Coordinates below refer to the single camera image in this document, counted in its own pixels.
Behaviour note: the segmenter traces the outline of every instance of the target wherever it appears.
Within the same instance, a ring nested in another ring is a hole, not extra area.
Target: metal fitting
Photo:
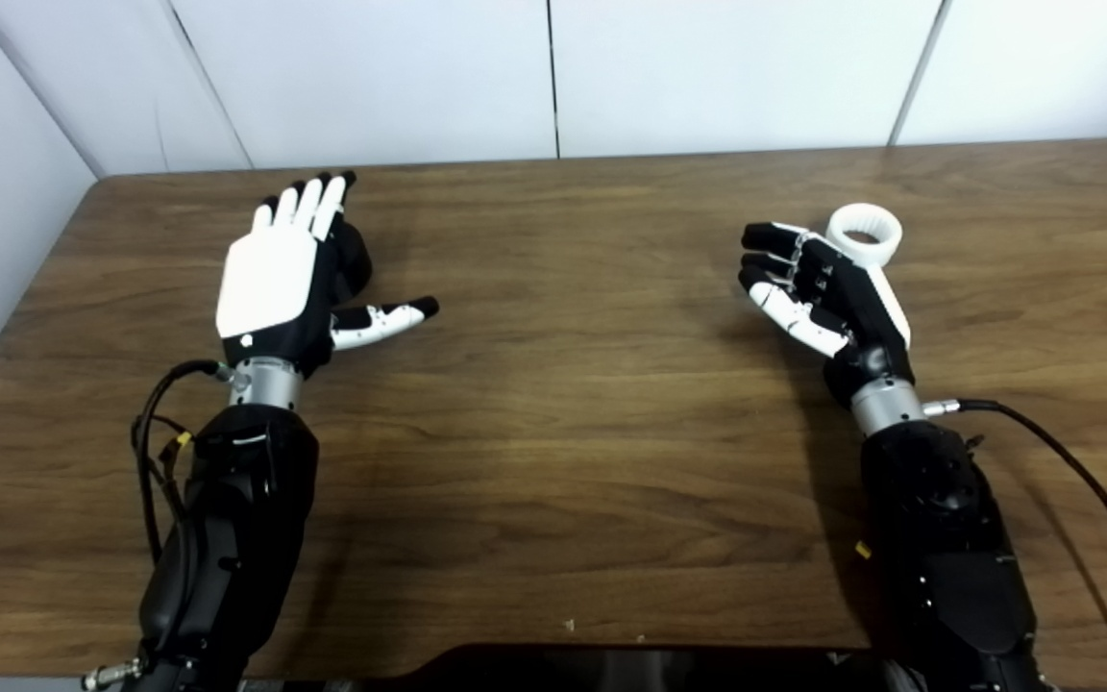
[[[134,658],[115,667],[99,667],[80,679],[80,688],[84,692],[92,692],[94,689],[110,689],[127,678],[139,678],[144,674],[144,664],[139,659]]]

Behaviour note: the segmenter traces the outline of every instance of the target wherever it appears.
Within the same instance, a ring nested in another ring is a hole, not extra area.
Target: robotic hand
[[[255,209],[255,223],[229,247],[216,330],[230,366],[280,359],[304,376],[333,350],[355,349],[416,327],[438,312],[433,298],[333,310],[372,275],[361,233],[341,205],[351,172],[294,184]]]
[[[827,388],[866,436],[875,556],[929,689],[1042,692],[1036,617],[1002,514],[971,444],[931,424],[946,411],[922,407],[913,390],[911,331],[882,271],[901,234],[872,205],[836,211],[826,237],[747,225],[738,279],[778,327],[827,357]]]
[[[747,225],[742,237],[753,251],[742,258],[743,288],[790,337],[830,359],[827,385],[845,406],[867,382],[914,382],[911,329],[882,271],[901,237],[900,220],[873,205],[835,211],[827,237],[777,223]]]
[[[256,209],[250,233],[229,248],[216,308],[228,366],[175,368],[145,406],[144,441],[159,394],[177,376],[207,372],[231,389],[229,406],[193,438],[184,494],[173,486],[166,494],[175,525],[139,607],[139,652],[92,671],[84,689],[122,681],[127,692],[231,692],[271,638],[315,486],[319,442],[296,413],[302,382],[332,351],[394,337],[438,312],[430,297],[333,309],[372,272],[361,234],[343,218],[353,179],[324,174]],[[148,459],[146,442],[137,455]]]

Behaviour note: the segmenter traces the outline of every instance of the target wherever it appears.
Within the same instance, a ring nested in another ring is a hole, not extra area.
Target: panel seam
[[[554,91],[554,154],[558,158],[562,157],[562,136],[558,132],[557,124],[557,68],[554,66],[554,8],[552,0],[545,0],[545,25],[549,28],[550,35],[550,87]]]
[[[182,21],[182,14],[178,13],[177,8],[173,4],[172,0],[157,0],[164,10],[167,10],[173,18],[173,25],[177,28],[177,34],[182,39],[186,48],[186,54],[190,61],[190,64],[196,71],[196,75],[199,82],[203,83],[203,87],[207,89],[207,93],[211,95],[213,102],[216,104],[216,110],[220,113],[220,118],[224,121],[225,126],[229,127],[229,132],[234,135],[234,143],[237,145],[237,153],[241,154],[245,158],[246,166],[255,171],[255,162],[251,161],[250,152],[246,148],[246,144],[242,142],[241,133],[237,132],[237,126],[234,124],[234,118],[229,116],[229,109],[225,106],[225,101],[220,97],[220,92],[216,90],[216,84],[211,82],[211,75],[208,74],[208,68],[204,66],[203,58],[199,56],[199,49],[194,45],[193,40],[190,40],[190,33],[186,30],[186,23]]]
[[[942,31],[942,25],[945,23],[945,17],[951,11],[952,1],[942,0],[939,4],[939,11],[934,16],[934,23],[930,27],[930,32],[925,37],[925,45],[921,49],[921,56],[917,61],[917,69],[913,70],[913,78],[908,82],[904,101],[899,105],[896,123],[891,127],[891,136],[887,137],[887,146],[900,144],[900,135],[904,132],[904,122],[908,120],[910,111],[913,110],[913,101],[917,99],[917,92],[921,87],[921,79],[925,76],[925,69],[930,64],[930,59],[934,56],[934,47],[937,45],[937,40],[939,40],[939,33]]]
[[[66,126],[66,123],[62,122],[59,117],[58,111],[54,109],[53,104],[50,104],[45,93],[40,90],[40,86],[32,79],[31,71],[28,69],[28,62],[23,59],[23,55],[14,48],[14,43],[11,42],[8,34],[0,30],[0,52],[3,56],[11,62],[11,66],[17,71],[19,79],[22,80],[23,84],[28,87],[28,91],[32,93],[32,96],[39,102],[40,106],[49,115],[50,121],[54,123],[58,127],[58,132],[62,133],[62,136],[66,137],[66,143],[71,145],[71,148],[75,151],[75,154],[84,162],[84,166],[89,167],[89,172],[92,172],[92,176],[96,179],[102,179],[105,177],[105,166],[102,166],[96,157],[92,155],[87,146],[79,140],[77,136],[71,132],[71,127]]]

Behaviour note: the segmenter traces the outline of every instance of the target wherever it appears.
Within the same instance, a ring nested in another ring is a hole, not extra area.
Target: white finger segment
[[[280,203],[276,206],[276,225],[293,224],[293,214],[298,210],[298,192],[286,187],[280,194]]]
[[[298,210],[293,214],[293,225],[304,231],[310,231],[310,223],[315,220],[315,209],[322,199],[322,180],[313,178],[302,188],[302,199],[298,200]]]
[[[383,312],[382,308],[366,306],[370,312],[370,327],[364,329],[334,329],[331,330],[331,340],[334,349],[344,351],[358,349],[358,347],[370,345],[370,343],[383,341],[401,331],[407,331],[422,321],[426,314],[412,306],[400,306],[391,312]]]
[[[259,205],[259,208],[255,209],[255,220],[250,224],[250,233],[263,230],[263,228],[271,227],[271,225],[272,207]]]
[[[790,337],[831,358],[848,344],[848,337],[815,324],[807,302],[796,302],[775,285],[759,281],[751,287],[751,299]]]
[[[315,220],[310,225],[310,234],[315,237],[315,240],[320,242],[327,240],[327,233],[331,230],[331,220],[335,211],[343,214],[342,202],[346,188],[344,176],[340,175],[331,178],[331,183],[327,184],[327,189],[319,202],[319,208],[315,210]]]

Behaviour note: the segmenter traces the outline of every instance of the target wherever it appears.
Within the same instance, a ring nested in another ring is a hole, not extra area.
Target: white robotic hand
[[[873,205],[840,208],[827,237],[794,225],[751,224],[742,245],[753,252],[743,256],[738,279],[768,318],[829,359],[849,345],[906,351],[911,330],[882,272],[901,234],[896,216]]]
[[[351,172],[293,184],[255,210],[251,230],[229,247],[216,330],[230,366],[250,358],[294,363],[307,376],[333,350],[355,349],[416,327],[438,312],[432,297],[333,310],[369,282],[361,234],[344,223]]]

